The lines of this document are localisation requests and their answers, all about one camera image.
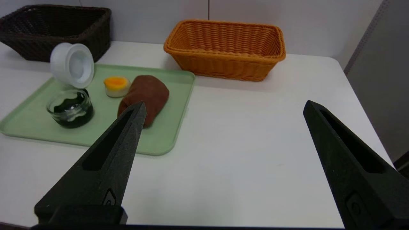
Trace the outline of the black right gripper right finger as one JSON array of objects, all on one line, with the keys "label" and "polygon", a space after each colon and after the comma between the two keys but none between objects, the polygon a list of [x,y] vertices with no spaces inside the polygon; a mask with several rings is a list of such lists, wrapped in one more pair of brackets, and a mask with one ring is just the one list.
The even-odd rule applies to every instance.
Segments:
[{"label": "black right gripper right finger", "polygon": [[407,230],[409,183],[324,106],[303,115],[348,230]]}]

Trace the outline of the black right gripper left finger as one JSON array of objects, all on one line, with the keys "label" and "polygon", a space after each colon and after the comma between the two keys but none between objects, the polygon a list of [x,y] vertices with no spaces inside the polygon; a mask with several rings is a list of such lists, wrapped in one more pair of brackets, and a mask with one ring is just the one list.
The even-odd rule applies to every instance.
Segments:
[{"label": "black right gripper left finger", "polygon": [[146,116],[129,106],[35,205],[40,225],[125,224],[121,206]]}]

